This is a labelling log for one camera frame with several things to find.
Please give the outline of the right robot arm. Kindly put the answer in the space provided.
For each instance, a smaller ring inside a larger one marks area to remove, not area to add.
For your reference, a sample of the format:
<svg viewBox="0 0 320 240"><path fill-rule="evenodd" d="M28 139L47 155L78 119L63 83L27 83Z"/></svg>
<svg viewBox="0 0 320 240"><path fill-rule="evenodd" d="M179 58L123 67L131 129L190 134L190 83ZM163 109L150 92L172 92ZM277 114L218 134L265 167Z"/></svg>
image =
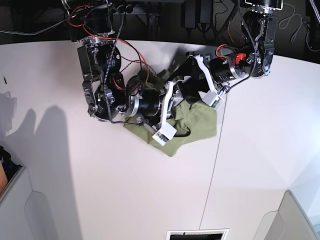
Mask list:
<svg viewBox="0 0 320 240"><path fill-rule="evenodd" d="M64 0L70 39L81 43L77 49L83 77L82 88L88 114L102 122L116 124L115 117L139 118L138 125L161 112L162 95L147 85L152 68L143 55L120 35L126 14L132 14L141 3L137 0ZM125 80L117 48L123 43L137 54L138 74Z"/></svg>

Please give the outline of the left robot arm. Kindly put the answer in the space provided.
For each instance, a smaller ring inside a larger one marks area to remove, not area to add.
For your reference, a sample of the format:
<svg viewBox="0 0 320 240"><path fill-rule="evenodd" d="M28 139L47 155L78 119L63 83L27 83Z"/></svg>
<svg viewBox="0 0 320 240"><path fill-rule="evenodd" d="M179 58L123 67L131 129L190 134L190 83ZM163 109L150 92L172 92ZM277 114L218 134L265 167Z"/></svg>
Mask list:
<svg viewBox="0 0 320 240"><path fill-rule="evenodd" d="M216 108L224 95L248 80L268 76L275 53L277 17L281 0L236 0L227 20L238 13L242 39L240 45L221 44L214 53L190 51L186 59L169 76L171 100L194 104L203 101Z"/></svg>

